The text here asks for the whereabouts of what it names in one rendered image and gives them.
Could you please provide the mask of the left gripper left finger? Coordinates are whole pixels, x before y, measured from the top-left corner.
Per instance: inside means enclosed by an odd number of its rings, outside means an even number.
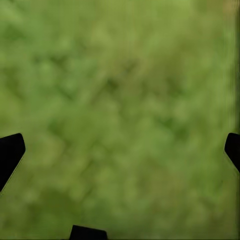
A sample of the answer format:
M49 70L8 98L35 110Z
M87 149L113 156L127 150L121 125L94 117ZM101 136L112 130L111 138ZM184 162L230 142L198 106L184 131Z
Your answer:
M25 142L21 133L0 138L0 192L25 152Z

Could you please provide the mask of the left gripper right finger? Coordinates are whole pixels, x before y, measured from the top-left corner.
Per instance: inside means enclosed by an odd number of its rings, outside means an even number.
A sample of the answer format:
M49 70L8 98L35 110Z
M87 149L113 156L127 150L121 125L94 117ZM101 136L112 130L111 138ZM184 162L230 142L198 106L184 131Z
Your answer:
M240 172L240 134L229 133L224 150Z

